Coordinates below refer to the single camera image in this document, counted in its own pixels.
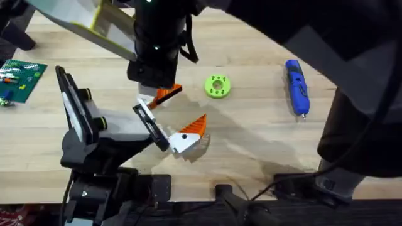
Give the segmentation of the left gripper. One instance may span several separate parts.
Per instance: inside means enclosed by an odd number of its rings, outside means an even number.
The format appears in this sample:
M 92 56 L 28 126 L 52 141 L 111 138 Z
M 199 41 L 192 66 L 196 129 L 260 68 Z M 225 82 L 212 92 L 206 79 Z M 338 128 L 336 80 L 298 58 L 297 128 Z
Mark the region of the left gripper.
M 153 100 L 137 98 L 149 110 Z M 71 127 L 62 139 L 61 165 L 80 173 L 107 175 L 153 143 L 158 144 L 161 132 L 150 131 L 146 119 L 136 112 L 120 113 L 100 109 L 94 102 L 81 109 L 65 104 Z M 203 114 L 168 137 L 170 148 L 183 153 L 194 148 L 205 134 L 207 115 Z

